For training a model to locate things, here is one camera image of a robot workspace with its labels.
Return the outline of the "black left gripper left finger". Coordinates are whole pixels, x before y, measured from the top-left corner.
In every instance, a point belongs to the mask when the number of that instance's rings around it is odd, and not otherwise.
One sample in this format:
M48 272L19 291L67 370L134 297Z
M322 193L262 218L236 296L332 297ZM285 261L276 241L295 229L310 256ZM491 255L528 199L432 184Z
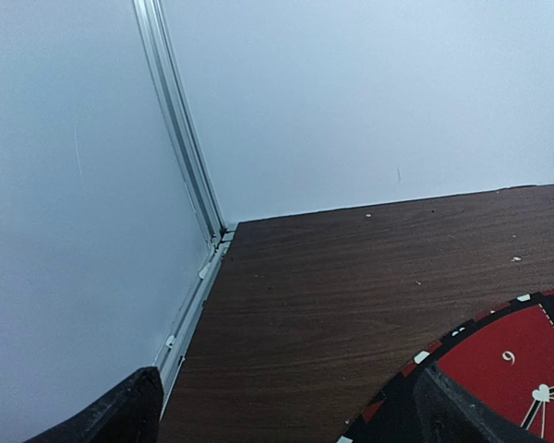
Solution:
M138 369L88 407L31 442L156 442L162 382L155 366Z

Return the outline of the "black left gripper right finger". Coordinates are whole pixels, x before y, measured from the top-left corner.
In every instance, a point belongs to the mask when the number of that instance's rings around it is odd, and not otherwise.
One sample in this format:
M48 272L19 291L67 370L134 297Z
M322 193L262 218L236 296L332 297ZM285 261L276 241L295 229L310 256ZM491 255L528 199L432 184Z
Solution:
M497 364L434 362L415 383L417 442L541 442L522 421L535 386Z

